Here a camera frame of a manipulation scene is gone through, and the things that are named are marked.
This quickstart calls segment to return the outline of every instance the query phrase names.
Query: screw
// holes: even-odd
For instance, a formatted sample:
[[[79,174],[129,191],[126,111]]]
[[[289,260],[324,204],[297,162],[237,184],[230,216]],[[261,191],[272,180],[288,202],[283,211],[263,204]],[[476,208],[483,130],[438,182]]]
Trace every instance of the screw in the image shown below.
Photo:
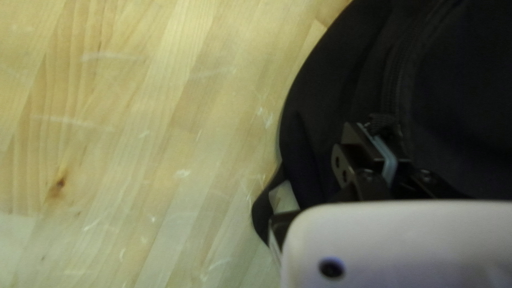
[[[420,170],[421,181],[425,183],[431,183],[433,181],[432,173],[429,170]]]
[[[373,181],[373,170],[364,169],[361,176],[365,180],[365,182],[372,182]]]

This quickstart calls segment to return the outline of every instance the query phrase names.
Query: zipper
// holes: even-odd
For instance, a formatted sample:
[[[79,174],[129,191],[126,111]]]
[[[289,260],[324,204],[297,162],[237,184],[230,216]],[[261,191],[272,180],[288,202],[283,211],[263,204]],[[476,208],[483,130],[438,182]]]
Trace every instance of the zipper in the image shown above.
[[[438,31],[440,24],[463,0],[438,0],[429,4],[418,20],[413,22],[404,33],[400,42],[391,51],[385,70],[382,93],[381,114],[395,118],[394,132],[400,139],[400,145],[406,154],[410,151],[404,144],[401,126],[400,99],[410,92],[404,85],[408,78],[415,74],[415,67],[421,53],[427,48],[430,40]]]

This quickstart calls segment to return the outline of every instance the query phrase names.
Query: black fabric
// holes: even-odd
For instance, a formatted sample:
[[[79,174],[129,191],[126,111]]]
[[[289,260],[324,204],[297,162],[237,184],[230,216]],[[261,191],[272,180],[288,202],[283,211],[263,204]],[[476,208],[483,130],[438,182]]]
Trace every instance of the black fabric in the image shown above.
[[[346,121],[394,126],[415,167],[464,195],[512,199],[511,15],[510,0],[353,0],[288,94],[282,167],[252,210],[260,237],[276,183],[301,209],[339,191],[330,156]]]
[[[324,203],[339,190],[330,168],[360,70],[391,12],[388,0],[355,0],[319,41],[283,109],[280,150],[299,206]]]
[[[416,165],[477,198],[512,199],[512,2],[468,1],[422,58],[411,97]]]

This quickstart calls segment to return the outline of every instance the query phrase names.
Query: white plastic device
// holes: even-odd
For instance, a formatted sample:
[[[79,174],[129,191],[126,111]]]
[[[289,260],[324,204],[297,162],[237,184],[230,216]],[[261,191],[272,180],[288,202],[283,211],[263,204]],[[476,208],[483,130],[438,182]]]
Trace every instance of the white plastic device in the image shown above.
[[[281,288],[510,288],[512,202],[319,205],[291,224]]]

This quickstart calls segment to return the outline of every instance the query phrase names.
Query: wooden floor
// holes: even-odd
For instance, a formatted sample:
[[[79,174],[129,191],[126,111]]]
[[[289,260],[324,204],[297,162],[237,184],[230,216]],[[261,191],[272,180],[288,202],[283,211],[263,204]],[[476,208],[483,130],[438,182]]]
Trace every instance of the wooden floor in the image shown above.
[[[278,287],[250,206],[347,2],[0,1],[0,287]]]

